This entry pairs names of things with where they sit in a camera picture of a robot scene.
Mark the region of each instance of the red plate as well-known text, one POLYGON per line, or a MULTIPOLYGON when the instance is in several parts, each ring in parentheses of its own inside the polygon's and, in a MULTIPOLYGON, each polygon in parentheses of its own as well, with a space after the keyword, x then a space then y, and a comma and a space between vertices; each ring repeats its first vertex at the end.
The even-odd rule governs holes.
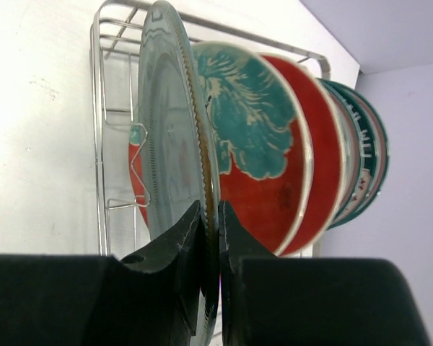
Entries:
POLYGON ((293 88, 310 128, 314 173, 307 210, 295 237, 282 251, 292 254, 315 241, 330 225, 345 185, 345 148, 339 114, 326 91, 301 66, 286 58, 262 55, 293 88))

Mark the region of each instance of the metal rack bar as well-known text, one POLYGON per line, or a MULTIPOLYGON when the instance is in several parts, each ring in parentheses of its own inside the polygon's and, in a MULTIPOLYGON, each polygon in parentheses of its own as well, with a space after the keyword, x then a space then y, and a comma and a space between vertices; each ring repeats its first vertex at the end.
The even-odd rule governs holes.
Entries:
MULTIPOLYGON (((117 127, 117 126, 132 126, 137 125, 139 127, 142 124, 134 123, 134 101, 133 101, 133 83, 132 83, 132 70, 131 60, 132 57, 139 57, 139 46, 140 40, 136 40, 130 37, 124 37, 124 33, 127 29, 137 30, 141 32, 143 26, 132 23, 134 17, 141 11, 148 11, 151 4, 143 1, 134 0, 107 0, 96 12, 93 25, 90 30, 90 66, 92 75, 92 93, 93 93, 93 126, 95 133, 95 175, 96 175, 96 186, 97 186, 97 217, 98 217, 98 241, 99 241, 99 252, 100 254, 110 254, 110 240, 109 240, 109 220, 110 212, 112 210, 133 208, 134 215, 134 241, 136 244, 136 213, 137 207, 145 206, 149 203, 149 193, 144 187, 144 195, 135 196, 135 201, 128 201, 119 198, 106 198, 105 191, 105 162, 104 162, 104 148, 103 148, 103 127, 117 127), (110 5, 121 5, 125 8, 130 8, 131 11, 125 19, 120 20, 112 17, 103 17, 102 11, 110 5), (118 33, 113 35, 112 33, 105 33, 102 31, 105 25, 118 27, 118 33), (124 45, 131 45, 132 51, 128 51, 124 48, 119 48, 119 43, 124 45), (126 56, 128 59, 128 82, 129 82, 129 99, 130 103, 128 108, 116 108, 106 107, 106 88, 105 88, 105 64, 104 62, 111 57, 112 54, 119 54, 126 56), (112 123, 109 121, 109 114, 117 113, 123 116, 128 115, 130 119, 124 123, 112 123), (138 203, 138 198, 143 198, 146 202, 138 203)), ((191 14, 178 12, 184 23, 190 23, 206 29, 223 32, 228 35, 240 37, 242 39, 250 40, 262 45, 270 46, 272 48, 278 48, 288 53, 294 53, 300 56, 304 56, 298 63, 302 63, 309 59, 316 60, 319 63, 321 75, 324 79, 329 79, 331 75, 331 69, 327 58, 321 54, 317 54, 308 50, 304 50, 292 45, 255 35, 250 32, 239 30, 233 27, 205 20, 191 14)), ((190 41, 199 42, 201 41, 197 37, 190 37, 190 41)), ((139 155, 142 145, 146 141, 147 133, 144 134, 144 140, 140 143, 138 152, 139 155)))

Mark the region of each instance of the flower design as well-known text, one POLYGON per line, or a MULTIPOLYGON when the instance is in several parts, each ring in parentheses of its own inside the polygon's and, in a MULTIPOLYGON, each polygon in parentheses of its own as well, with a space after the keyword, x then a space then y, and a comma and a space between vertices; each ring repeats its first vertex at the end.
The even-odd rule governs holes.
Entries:
POLYGON ((271 69, 231 45, 193 46, 207 112, 214 129, 219 173, 232 160, 253 179, 276 178, 287 165, 294 139, 295 110, 284 85, 271 69))

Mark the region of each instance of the dish rack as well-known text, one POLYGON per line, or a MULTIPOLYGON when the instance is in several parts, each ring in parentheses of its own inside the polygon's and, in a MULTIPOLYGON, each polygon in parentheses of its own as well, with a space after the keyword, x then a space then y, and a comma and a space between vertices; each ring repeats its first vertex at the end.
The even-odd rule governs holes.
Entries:
MULTIPOLYGON (((95 131, 95 171, 99 253, 122 257, 149 242, 128 175, 128 134, 137 97, 142 23, 151 4, 108 0, 96 12, 90 30, 90 66, 95 131)), ((298 63, 316 61, 320 75, 330 78, 325 56, 267 37, 179 12, 191 43, 203 36, 245 41, 271 49, 298 63)))

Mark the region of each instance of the plate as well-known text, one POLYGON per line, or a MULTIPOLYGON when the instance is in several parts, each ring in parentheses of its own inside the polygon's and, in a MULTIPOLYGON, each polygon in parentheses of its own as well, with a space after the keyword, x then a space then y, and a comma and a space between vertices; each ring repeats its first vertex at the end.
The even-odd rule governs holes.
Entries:
POLYGON ((151 239, 173 226, 195 200, 201 201, 207 263, 201 282, 205 309, 199 313, 203 327, 197 338, 198 344, 207 345, 219 296, 217 157, 189 39, 166 1, 153 3, 144 20, 134 122, 146 130, 132 127, 130 146, 136 152, 130 161, 132 170, 140 166, 150 194, 146 219, 151 239))
POLYGON ((303 109, 312 139, 314 172, 303 221, 282 252, 292 254, 315 241, 331 224, 345 190, 345 145, 340 115, 316 79, 289 59, 262 54, 289 83, 303 109))
POLYGON ((346 189, 341 199, 340 208, 337 211, 337 215, 339 215, 353 198, 354 191, 358 187, 359 174, 364 168, 364 158, 361 157, 359 125, 353 118, 353 114, 341 101, 340 94, 328 84, 321 83, 321 85, 327 91, 328 96, 332 99, 340 113, 341 127, 344 132, 346 145, 346 189))
POLYGON ((275 254, 293 240, 312 183, 302 108, 265 59, 229 43, 193 45, 216 140, 222 199, 275 254))
POLYGON ((372 104, 363 97, 360 93, 355 90, 341 85, 343 89, 345 89, 352 97, 356 100, 356 102, 364 109, 367 114, 368 119, 374 125, 375 128, 375 138, 379 143, 379 169, 375 175, 374 182, 369 189, 367 197, 364 199, 363 203, 357 208, 357 210, 353 213, 351 219, 356 218, 362 212, 364 212, 374 201, 374 199, 380 194, 382 189, 383 182, 385 181, 386 175, 388 173, 388 165, 390 162, 390 147, 388 144, 388 135, 386 133, 385 126, 383 125, 383 121, 379 116, 378 112, 372 106, 372 104))
POLYGON ((359 175, 359 184, 354 191, 354 196, 343 209, 343 211, 335 218, 332 227, 340 226, 349 221, 349 217, 357 210, 361 203, 366 198, 367 193, 375 178, 375 173, 378 170, 378 143, 375 140, 375 129, 371 122, 367 119, 366 112, 356 102, 356 100, 343 88, 340 84, 332 81, 322 80, 323 83, 331 86, 339 95, 341 101, 351 111, 353 118, 359 125, 359 140, 361 142, 362 157, 364 158, 364 168, 359 175))

